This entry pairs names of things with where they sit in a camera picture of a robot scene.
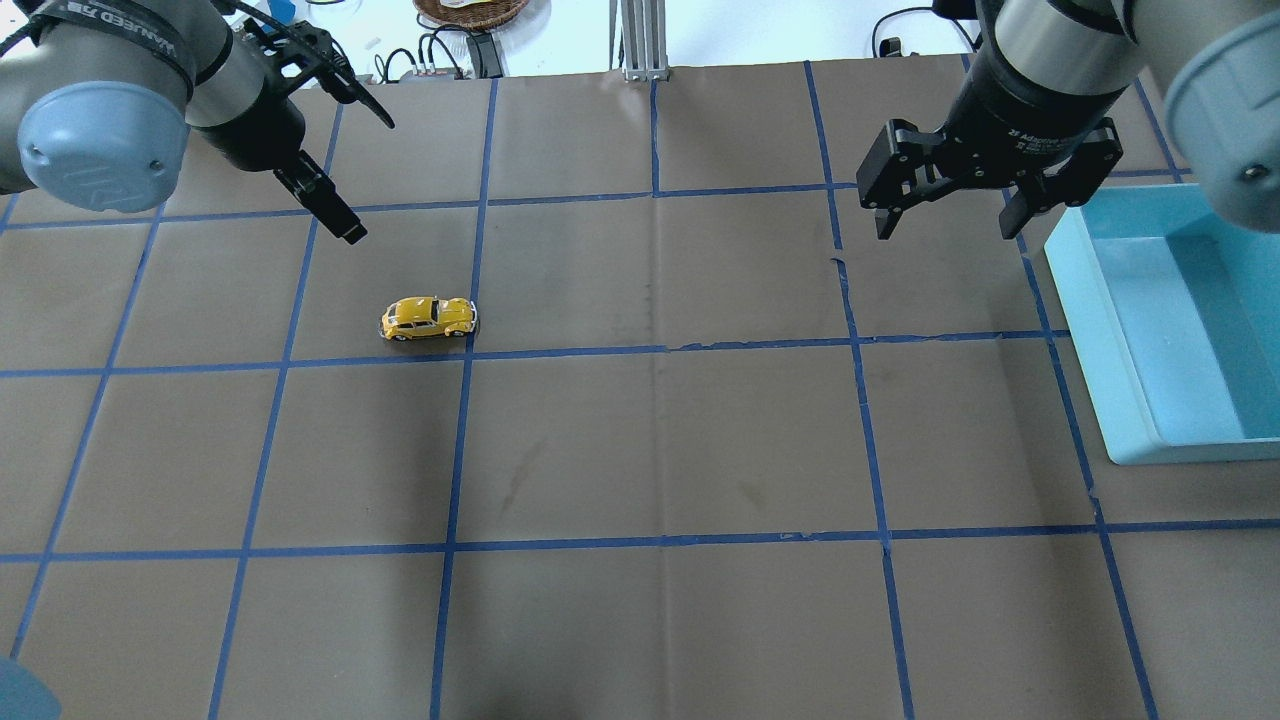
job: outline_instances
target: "grid square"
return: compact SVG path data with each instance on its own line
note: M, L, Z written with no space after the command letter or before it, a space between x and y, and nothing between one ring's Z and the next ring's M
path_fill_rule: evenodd
M18 634L22 614L27 609L31 584L36 582L36 564L0 564L0 648L8 648Z
M913 209L876 238L858 191L838 191L850 300L863 337L1039 328L1018 243L1001 240L998 192L956 193Z
M662 717L660 551L467 552L440 717Z
M854 182L872 142L891 118L932 132L964 85L956 55L813 63L813 81L827 131L831 173Z
M863 348L895 528L1092 523L1039 340Z
M10 229L0 236L0 368L105 365L147 231Z
M876 527L849 347L677 352L658 378L664 532Z
M4 197L0 200L0 205L8 201L9 199ZM155 214L156 211L154 209L142 210L141 213L118 213L115 210L99 213L97 210L86 210L84 208L77 208L69 202L64 202L38 187L33 187L31 190L24 190L18 195L18 204L14 205L13 215L9 217L9 222L18 224L67 223L81 220L132 220L140 224L147 224Z
M916 717L1144 717L1092 536L895 541Z
M22 662L64 717L204 717L234 560L56 562Z
M219 717L424 717L442 557L248 564Z
M879 544L703 546L666 560L672 717L902 716Z
M471 292L476 210L394 210L364 220L369 237L356 247L316 238L293 359L461 352L465 340L385 341L379 318L402 297Z
M796 64L680 68L658 83L660 190L826 182Z
M1108 523L1221 520L1280 516L1280 460L1116 465L1107 457L1097 413L1070 340L1057 341L1075 406L1094 495Z
M654 357L479 361L458 538L652 536Z
M504 78L493 158L490 197L648 192L649 83L622 73Z
M822 192L657 201L658 337L849 337Z
M443 542L460 363L289 372L259 546Z
M239 547L275 379L111 378L58 550Z
M653 202L490 208L476 350L652 345Z
M488 82L367 88L396 129L372 113L343 113L333 179L351 205L476 200L489 113ZM370 229L370 241L374 240Z
M1280 532L1111 542L1160 716L1271 716L1280 705Z
M42 552L99 378L0 382L0 552Z
M328 92L300 90L289 96L307 123L307 135L302 149L324 165L329 154L329 138L333 136L333 122L338 102ZM364 108L352 108L348 113L366 113ZM342 195L348 188L338 184ZM255 213L268 210L293 210L298 201L280 181L270 172L246 173L236 169L221 152L200 133L191 133L187 155L182 161L182 174L173 197L165 204L166 217L206 215L212 213Z
M160 225L116 364L279 360L310 224L257 218Z

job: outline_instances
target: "white floor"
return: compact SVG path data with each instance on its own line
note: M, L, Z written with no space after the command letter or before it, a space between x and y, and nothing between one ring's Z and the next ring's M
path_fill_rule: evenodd
M266 8L266 0L255 4ZM297 4L298 18L330 31L358 73L374 72L375 54L385 58L397 47L417 53L422 31L413 22L411 0L346 0L332 6L297 0ZM667 0L669 60L677 67L869 58L872 26L878 18L901 8L929 4L929 0ZM0 0L0 33L15 29L20 17L10 0ZM970 35L975 24L966 23ZM453 54L468 65L458 33L444 35L449 36ZM928 13L893 18L884 23L883 35L902 37L908 53L965 50L955 28ZM609 46L609 0L530 0L520 17L497 31L497 36L508 76L603 72L617 55L617 46ZM393 65L393 76L408 69L401 56Z

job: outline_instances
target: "metal stand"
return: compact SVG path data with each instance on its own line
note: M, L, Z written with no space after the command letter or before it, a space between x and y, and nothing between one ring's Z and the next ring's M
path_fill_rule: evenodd
M622 77L667 79L667 1L622 0Z

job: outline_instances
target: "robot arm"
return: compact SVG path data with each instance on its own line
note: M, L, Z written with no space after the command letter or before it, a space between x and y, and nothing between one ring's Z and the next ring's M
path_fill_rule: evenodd
M306 126L288 99L315 77L338 101L362 100L392 127L349 67L334 64L326 32L247 23L251 32L238 36L223 19L233 5L225 1L33 5L19 3L36 51L0 63L0 193L40 186L92 210L155 208L177 186L193 127L237 168L271 170L335 236L365 236L302 150ZM285 64L300 74L287 81Z
M1089 200L1124 150L1106 111L1151 65L1174 142L1215 210L1280 232L1280 0L934 0L986 42L934 132L890 120L858 169L888 238L902 214L956 190L1016 187L1000 215Z

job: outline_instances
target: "blue joint cap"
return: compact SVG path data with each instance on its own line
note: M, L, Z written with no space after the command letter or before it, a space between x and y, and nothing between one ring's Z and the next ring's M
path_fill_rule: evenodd
M6 720L58 720L61 705L26 667L0 657L0 717Z
M271 10L271 17L282 23L292 23L293 15L298 12L293 0L268 0L266 8Z
M79 82L27 110L18 151L31 181L59 200L138 213L173 195L188 132L173 102L151 90Z

